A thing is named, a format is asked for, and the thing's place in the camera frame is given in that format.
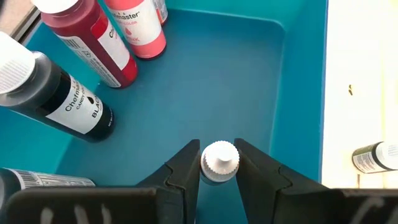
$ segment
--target bottle label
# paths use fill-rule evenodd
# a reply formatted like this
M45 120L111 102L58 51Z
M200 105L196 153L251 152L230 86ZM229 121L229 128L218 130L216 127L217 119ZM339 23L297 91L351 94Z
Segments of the bottle label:
M380 167L373 159L372 152L365 152L356 156L353 156L354 165L364 173L373 173L385 171Z
M65 175L43 174L40 172L32 172L25 170L7 169L13 172L21 185L21 189L29 187L94 187L95 184L87 178L69 177Z
M108 18L105 17L105 19L106 20L104 21L103 16L100 16L96 24L91 28L91 32L97 37L99 43L103 46L119 69L123 70L130 59L130 53ZM61 40L71 50L73 50L77 56L98 73L101 76L102 81L104 81L108 86L113 88L121 86L118 80L79 37L63 37L60 35L58 35L58 37L61 38Z
M162 32L152 0L144 0L128 10L109 10L120 25L127 41L132 45L149 44Z
M160 23L166 21L168 12L166 8L166 2L164 0L154 0L157 16L159 17Z
M46 118L86 134L100 121L102 101L72 76L67 75L67 78L70 78L70 90L65 101Z

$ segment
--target blue plastic bin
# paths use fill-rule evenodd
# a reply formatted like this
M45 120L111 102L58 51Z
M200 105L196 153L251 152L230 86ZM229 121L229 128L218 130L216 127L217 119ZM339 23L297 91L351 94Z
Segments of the blue plastic bin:
M191 139L203 149L244 138L320 180L327 1L166 3L167 50L138 60L139 76L125 90L99 83L41 24L27 47L95 91L113 108L117 126L92 144L0 108L0 166L134 185ZM200 183L197 223L246 223L235 181Z

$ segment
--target pink bottle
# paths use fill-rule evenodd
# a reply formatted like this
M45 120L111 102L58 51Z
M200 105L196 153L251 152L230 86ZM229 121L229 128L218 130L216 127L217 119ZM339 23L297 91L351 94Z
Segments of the pink bottle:
M135 55L142 59L159 56L166 38L152 0L105 0Z

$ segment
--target white ridged cap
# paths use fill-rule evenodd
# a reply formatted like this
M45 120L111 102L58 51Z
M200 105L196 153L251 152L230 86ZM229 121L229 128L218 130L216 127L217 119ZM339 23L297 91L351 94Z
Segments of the white ridged cap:
M398 169L398 144L382 142L376 148L376 156L381 162L390 169Z
M203 174L213 182L226 182L238 171L239 152L227 141L217 141L205 148L200 165Z
M40 12L55 14L66 11L78 2L78 0L31 0Z
M0 51L0 94L4 94L26 82L35 68L35 57L3 32L0 32Z

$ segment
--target clamp jaw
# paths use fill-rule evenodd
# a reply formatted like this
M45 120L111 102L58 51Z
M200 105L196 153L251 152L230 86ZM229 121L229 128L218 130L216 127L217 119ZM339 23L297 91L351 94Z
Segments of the clamp jaw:
M243 139L234 145L240 156L236 181L250 224L398 223L398 190L328 189ZM200 142L192 140L133 187L20 191L7 203L6 223L194 224L199 180Z

